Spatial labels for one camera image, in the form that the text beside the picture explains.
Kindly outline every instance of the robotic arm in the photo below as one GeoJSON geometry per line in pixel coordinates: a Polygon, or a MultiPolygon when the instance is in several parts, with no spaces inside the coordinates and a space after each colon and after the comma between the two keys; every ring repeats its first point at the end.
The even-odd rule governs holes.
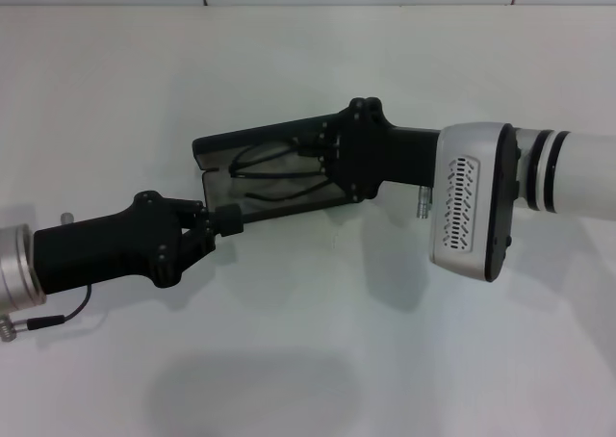
{"type": "Polygon", "coordinates": [[[383,182],[420,187],[417,215],[432,216],[434,264],[493,281],[518,198],[537,211],[616,219],[615,150],[612,138],[503,123],[399,128],[376,98],[355,98],[334,115],[198,139],[192,151],[204,203],[142,192],[113,216],[34,235],[27,225],[0,230],[0,339],[72,318],[11,321],[46,295],[130,274],[174,286],[215,250],[218,234],[372,199],[383,182]]]}

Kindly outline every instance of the silver cylinder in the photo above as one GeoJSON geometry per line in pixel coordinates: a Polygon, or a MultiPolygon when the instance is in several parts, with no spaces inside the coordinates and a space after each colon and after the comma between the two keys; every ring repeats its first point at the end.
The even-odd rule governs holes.
{"type": "Polygon", "coordinates": [[[0,229],[0,315],[45,302],[33,268],[33,240],[28,225],[0,229]]]}
{"type": "Polygon", "coordinates": [[[420,187],[417,196],[417,218],[427,219],[430,212],[430,203],[432,201],[432,189],[429,187],[420,187]]]}

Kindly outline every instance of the white table surface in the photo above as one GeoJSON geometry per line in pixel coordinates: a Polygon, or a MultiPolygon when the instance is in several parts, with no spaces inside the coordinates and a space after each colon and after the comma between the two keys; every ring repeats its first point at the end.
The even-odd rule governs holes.
{"type": "MultiPolygon", "coordinates": [[[[615,51],[613,8],[2,8],[0,224],[200,199],[193,139],[358,95],[616,135],[615,51]]],[[[0,432],[615,436],[616,223],[518,211],[488,284],[429,264],[416,194],[250,225],[172,289],[96,285],[0,347],[0,432]]]]}

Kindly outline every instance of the black handle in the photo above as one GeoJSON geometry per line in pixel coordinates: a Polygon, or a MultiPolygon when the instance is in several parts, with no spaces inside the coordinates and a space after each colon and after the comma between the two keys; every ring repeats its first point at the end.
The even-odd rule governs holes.
{"type": "Polygon", "coordinates": [[[389,129],[383,150],[383,180],[433,187],[440,133],[431,129],[389,129]]]}
{"type": "Polygon", "coordinates": [[[40,286],[49,295],[132,274],[172,286],[214,250],[215,230],[206,226],[207,218],[199,201],[143,192],[113,216],[39,230],[34,268],[40,286]],[[190,230],[182,235],[183,228],[190,230]]]}

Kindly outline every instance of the bolt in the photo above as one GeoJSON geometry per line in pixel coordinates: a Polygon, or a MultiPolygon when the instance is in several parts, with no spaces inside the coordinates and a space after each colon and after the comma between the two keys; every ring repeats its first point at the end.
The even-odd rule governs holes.
{"type": "Polygon", "coordinates": [[[67,225],[68,223],[73,223],[75,221],[75,217],[70,213],[62,213],[60,216],[60,223],[62,225],[67,225]]]}
{"type": "Polygon", "coordinates": [[[430,210],[430,201],[432,197],[432,189],[429,187],[420,187],[417,195],[417,218],[427,219],[430,210]]]}
{"type": "Polygon", "coordinates": [[[0,340],[3,343],[9,343],[10,341],[14,341],[17,337],[17,331],[15,331],[15,326],[11,321],[11,317],[8,315],[0,315],[0,340]]]}

